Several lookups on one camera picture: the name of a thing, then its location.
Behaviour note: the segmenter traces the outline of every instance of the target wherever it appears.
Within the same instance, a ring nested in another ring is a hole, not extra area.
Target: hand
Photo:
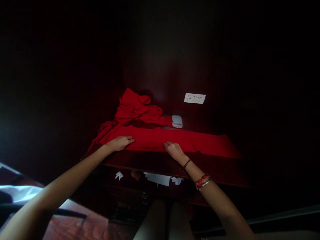
[[[133,142],[134,139],[132,139],[131,136],[120,136],[108,142],[107,145],[110,146],[114,152],[116,152],[125,149],[127,145]]]
[[[186,162],[190,159],[187,155],[184,154],[180,145],[174,142],[166,142],[164,144],[164,149],[169,153],[169,155],[180,163],[181,166],[184,166]]]

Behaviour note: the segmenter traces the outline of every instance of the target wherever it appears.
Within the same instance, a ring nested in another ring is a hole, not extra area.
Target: wooden desk
[[[153,128],[158,125],[145,124],[142,122],[133,122],[135,127]],[[217,132],[215,129],[204,129],[202,124],[191,124],[187,122],[187,127],[183,130],[195,129],[199,132]],[[163,127],[163,129],[173,129],[170,127]],[[101,144],[97,144],[91,151],[86,153],[82,159],[86,158],[98,148]],[[219,185],[228,185],[241,188],[249,188],[251,185],[244,176],[245,161],[243,159],[231,159],[225,157],[218,157],[212,155],[201,154],[200,152],[186,153],[192,161],[199,166],[200,169],[207,172],[213,181]],[[131,171],[150,172],[156,174],[169,175],[174,177],[181,177],[185,180],[178,186],[170,182],[169,187],[159,185],[147,181],[142,174],[139,181],[131,176]],[[115,174],[121,171],[124,175],[121,180],[115,179]],[[133,192],[147,193],[154,197],[170,197],[175,199],[187,200],[189,203],[208,206],[202,195],[193,185],[188,175],[182,171],[181,166],[174,161],[166,152],[143,152],[143,151],[129,151],[123,150],[114,152],[108,156],[97,169],[97,179],[106,189],[113,195],[120,197],[123,194],[129,194],[130,197],[134,195]]]

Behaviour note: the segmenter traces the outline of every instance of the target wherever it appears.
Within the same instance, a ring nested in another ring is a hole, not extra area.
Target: person's left hand
[[[127,145],[133,142],[134,139],[131,136],[120,136],[108,142],[107,145],[116,152],[125,149]]]

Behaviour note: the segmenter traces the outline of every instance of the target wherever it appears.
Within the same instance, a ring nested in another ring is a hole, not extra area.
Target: electrical outlet
[[[203,104],[205,98],[205,94],[186,93],[186,96],[184,97],[184,102]]]

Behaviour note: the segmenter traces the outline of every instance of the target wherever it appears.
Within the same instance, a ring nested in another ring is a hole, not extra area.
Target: leg
[[[166,205],[155,200],[150,207],[133,240],[164,240],[166,226]]]
[[[187,213],[184,207],[175,202],[169,220],[169,240],[194,240]]]

